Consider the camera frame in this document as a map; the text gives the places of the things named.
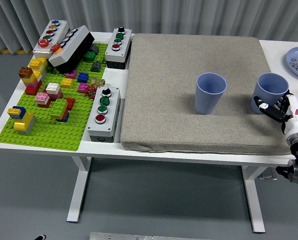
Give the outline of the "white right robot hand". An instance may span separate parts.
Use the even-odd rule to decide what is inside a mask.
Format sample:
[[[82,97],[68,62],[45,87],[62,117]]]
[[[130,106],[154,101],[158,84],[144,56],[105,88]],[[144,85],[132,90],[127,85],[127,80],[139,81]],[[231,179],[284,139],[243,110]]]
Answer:
[[[258,96],[253,99],[263,114],[281,123],[282,133],[289,146],[298,143],[298,99],[296,96],[287,91],[275,105],[269,105]]]

